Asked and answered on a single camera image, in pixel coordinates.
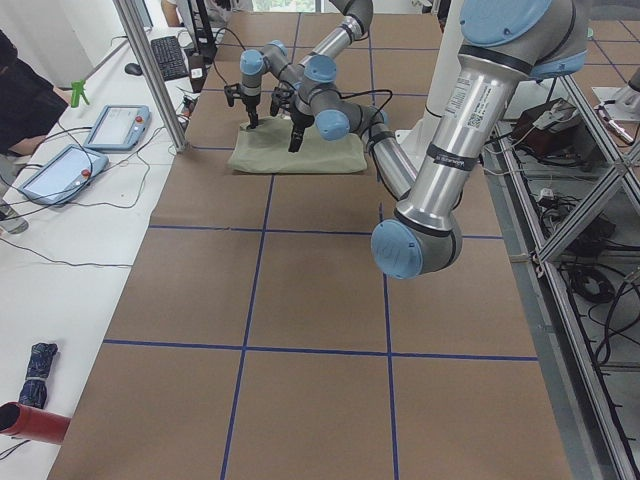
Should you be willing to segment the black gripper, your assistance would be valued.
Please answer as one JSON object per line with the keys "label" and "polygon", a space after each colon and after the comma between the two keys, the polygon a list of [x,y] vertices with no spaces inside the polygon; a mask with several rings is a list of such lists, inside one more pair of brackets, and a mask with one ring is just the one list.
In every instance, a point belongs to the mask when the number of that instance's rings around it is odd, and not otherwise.
{"label": "black gripper", "polygon": [[305,130],[313,125],[313,116],[307,113],[306,107],[299,107],[299,101],[293,100],[289,108],[293,129],[290,137],[288,151],[296,153],[303,143]]}
{"label": "black gripper", "polygon": [[255,129],[259,125],[258,105],[261,101],[262,89],[260,87],[241,86],[242,102],[249,117],[249,129]]}

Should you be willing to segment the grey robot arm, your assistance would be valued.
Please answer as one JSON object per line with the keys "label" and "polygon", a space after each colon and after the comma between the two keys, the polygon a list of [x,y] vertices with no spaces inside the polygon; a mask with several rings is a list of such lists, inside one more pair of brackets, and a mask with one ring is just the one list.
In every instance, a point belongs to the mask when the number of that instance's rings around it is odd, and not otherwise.
{"label": "grey robot arm", "polygon": [[356,106],[343,99],[337,87],[337,57],[369,33],[373,20],[371,1],[335,1],[336,24],[321,35],[304,34],[308,23],[298,22],[293,49],[280,40],[250,48],[240,55],[240,81],[225,88],[230,106],[240,103],[248,116],[248,127],[259,124],[258,107],[263,99],[263,81],[269,76],[275,87],[269,114],[287,113],[293,121],[292,138],[300,140],[316,127],[323,138],[337,140],[359,129],[362,117]]}
{"label": "grey robot arm", "polygon": [[311,57],[297,99],[326,140],[359,135],[387,189],[394,216],[371,236],[379,269],[397,279],[449,267],[462,239],[453,216],[464,184],[518,84],[578,71],[587,55],[589,1],[466,1],[450,26],[461,28],[461,70],[421,166],[415,167],[381,113],[342,100],[335,63]]}

